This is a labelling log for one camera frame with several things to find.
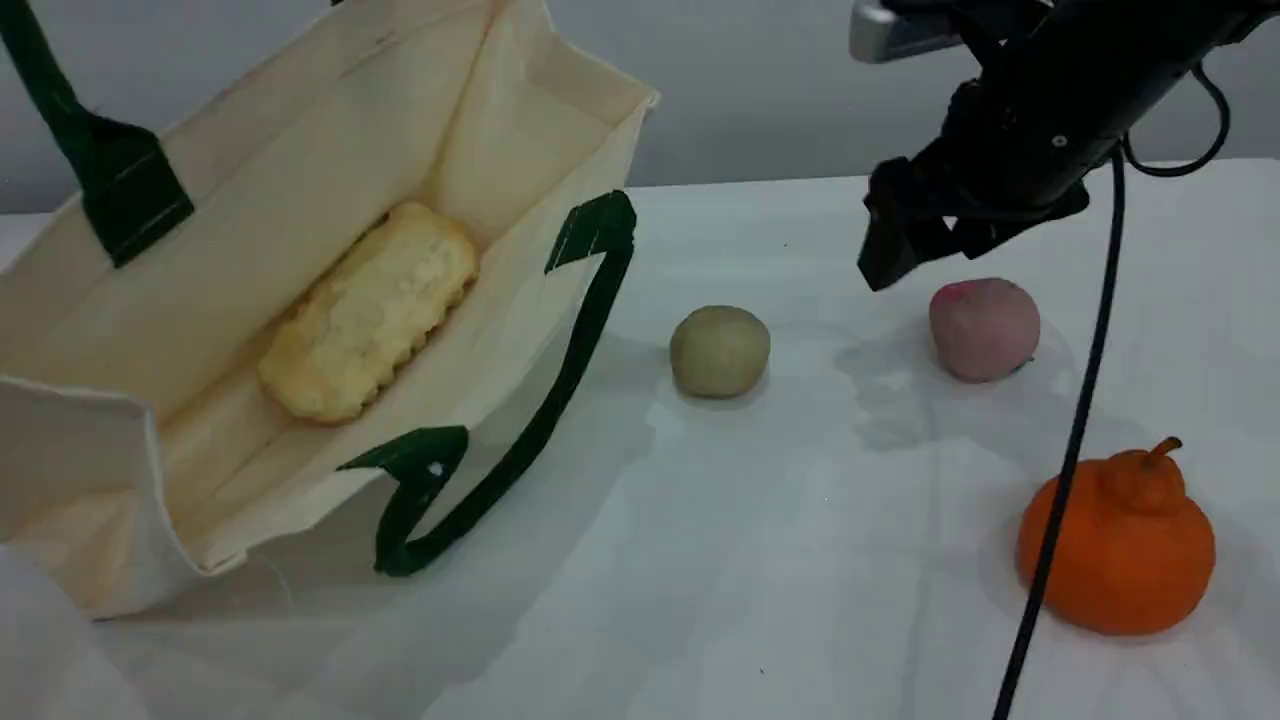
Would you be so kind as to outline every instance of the white tablecloth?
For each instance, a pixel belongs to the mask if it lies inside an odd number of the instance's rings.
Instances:
[[[1129,177],[1085,450],[1180,436],[1219,568],[1148,642],[1044,618],[1015,716],[1275,717],[1280,163]],[[163,719],[989,717],[1024,598],[1016,516],[1057,471],[1093,327],[1106,172],[1089,188],[1088,213],[879,295],[855,265],[863,178],[632,191],[636,261],[577,398],[443,561],[371,573],[380,488],[101,639]],[[1025,370],[964,387],[927,302],[983,275],[1028,288],[1044,332]],[[745,401],[672,388],[666,341],[703,304],[773,332]]]

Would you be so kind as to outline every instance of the dark green handle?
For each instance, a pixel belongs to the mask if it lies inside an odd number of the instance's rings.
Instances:
[[[0,38],[76,172],[84,214],[116,266],[195,211],[155,135],[81,105],[27,0],[0,0]]]
[[[466,428],[413,430],[343,465],[343,469],[383,468],[399,483],[378,524],[375,570],[402,577],[426,568],[474,528],[547,447],[604,334],[635,252],[635,210],[621,191],[575,208],[566,218],[547,272],[599,252],[604,252],[604,260],[573,322],[564,363],[516,442],[439,525],[421,538],[408,539],[461,464],[467,450]]]

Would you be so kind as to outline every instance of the pink ball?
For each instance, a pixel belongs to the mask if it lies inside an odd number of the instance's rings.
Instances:
[[[998,380],[1032,359],[1039,310],[1027,291],[1002,278],[951,283],[929,302],[938,361],[966,383]]]

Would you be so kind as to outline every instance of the canvas tote bag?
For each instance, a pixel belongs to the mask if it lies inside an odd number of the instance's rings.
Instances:
[[[371,560],[413,573],[529,468],[631,258],[618,188],[650,88],[557,37],[541,0],[348,0],[156,137],[79,105],[26,1],[0,31],[83,190],[0,272],[0,542],[88,616],[225,573],[384,477]],[[273,329],[407,199],[466,229],[477,281],[358,420],[292,419],[256,377]],[[564,323],[532,420],[453,478]]]

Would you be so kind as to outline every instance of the black cable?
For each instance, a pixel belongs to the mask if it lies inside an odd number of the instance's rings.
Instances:
[[[1018,637],[1009,655],[1005,679],[1000,683],[1000,696],[992,720],[1007,720],[1018,691],[1018,678],[1027,661],[1027,650],[1036,632],[1036,619],[1044,603],[1044,591],[1048,587],[1048,571],[1053,564],[1053,550],[1062,529],[1062,516],[1066,514],[1066,501],[1071,495],[1075,479],[1075,465],[1080,459],[1080,443],[1084,441],[1084,425],[1089,421],[1089,406],[1093,405],[1093,389],[1098,384],[1098,368],[1102,365],[1102,350],[1107,342],[1107,325],[1111,324],[1111,301],[1116,292],[1116,270],[1120,265],[1120,238],[1124,234],[1124,156],[1119,150],[1111,152],[1111,174],[1114,178],[1115,200],[1111,206],[1111,242],[1107,247],[1107,265],[1102,273],[1102,297],[1098,300],[1098,319],[1093,324],[1093,345],[1089,347],[1089,360],[1084,368],[1084,382],[1080,397],[1075,404],[1075,419],[1071,421],[1071,434],[1066,441],[1066,456],[1062,459],[1062,471],[1059,475],[1057,492],[1044,527],[1044,539],[1041,542],[1039,559],[1036,561],[1036,574],[1027,596],[1023,619],[1018,623]]]
[[[1222,88],[1213,85],[1213,81],[1208,79],[1208,76],[1204,74],[1203,63],[1196,63],[1196,67],[1192,68],[1192,74],[1197,81],[1199,81],[1201,86],[1204,87],[1210,97],[1213,99],[1213,104],[1217,105],[1219,126],[1217,137],[1213,140],[1213,145],[1210,146],[1208,151],[1204,152],[1199,160],[1193,163],[1179,165],[1176,168],[1152,168],[1151,165],[1143,165],[1138,161],[1133,154],[1133,145],[1129,142],[1129,133],[1125,133],[1124,138],[1120,140],[1120,147],[1124,149],[1125,159],[1129,160],[1129,164],[1133,165],[1133,168],[1139,173],[1157,178],[1180,178],[1183,176],[1189,176],[1207,165],[1210,160],[1217,156],[1219,151],[1222,150],[1222,146],[1226,145],[1226,136],[1231,132],[1231,105],[1226,101],[1226,95],[1222,92]]]

